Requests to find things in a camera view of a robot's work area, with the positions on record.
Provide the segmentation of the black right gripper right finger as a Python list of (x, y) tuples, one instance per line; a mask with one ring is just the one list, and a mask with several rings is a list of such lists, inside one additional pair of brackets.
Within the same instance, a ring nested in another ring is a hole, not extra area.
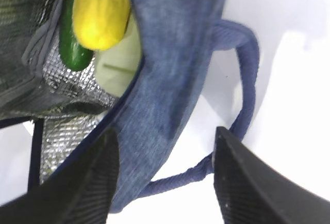
[(329, 201), (280, 175), (218, 127), (214, 189), (224, 223), (329, 223)]

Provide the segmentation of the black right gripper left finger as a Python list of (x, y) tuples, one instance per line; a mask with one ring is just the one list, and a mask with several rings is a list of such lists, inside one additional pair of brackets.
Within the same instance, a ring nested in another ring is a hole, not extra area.
[(1, 206), (1, 223), (106, 223), (119, 175), (119, 146), (106, 131), (41, 186)]

